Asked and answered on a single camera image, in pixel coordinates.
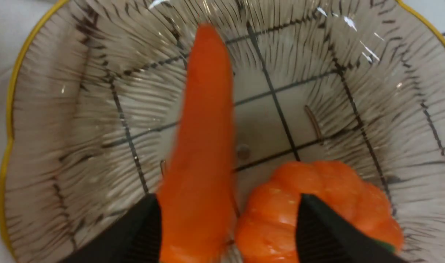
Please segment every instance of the glass bowl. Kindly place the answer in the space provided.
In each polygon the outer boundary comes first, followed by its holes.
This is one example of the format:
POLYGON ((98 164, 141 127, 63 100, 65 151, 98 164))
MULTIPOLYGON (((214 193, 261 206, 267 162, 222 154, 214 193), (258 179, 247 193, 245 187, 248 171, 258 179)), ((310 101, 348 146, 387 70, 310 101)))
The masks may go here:
POLYGON ((61 0, 8 96, 0 228, 19 263, 64 258, 157 190, 202 22, 234 69, 234 216, 281 163, 341 160, 391 200, 403 258, 445 262, 445 40, 407 6, 61 0))

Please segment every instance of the pumpkin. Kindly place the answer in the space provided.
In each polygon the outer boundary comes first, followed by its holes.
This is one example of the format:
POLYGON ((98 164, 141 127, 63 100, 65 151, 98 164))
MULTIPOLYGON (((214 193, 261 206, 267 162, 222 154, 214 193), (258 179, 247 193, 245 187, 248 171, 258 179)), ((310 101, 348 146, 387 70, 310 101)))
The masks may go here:
POLYGON ((295 227, 301 193, 314 194, 370 238, 403 245, 386 195, 339 161, 291 162, 255 188, 235 230, 235 242, 250 263, 298 262, 295 227))
POLYGON ((160 261, 207 263, 227 249, 234 210, 234 107, 229 53, 216 29, 200 25, 189 56, 176 145, 157 193, 160 261))

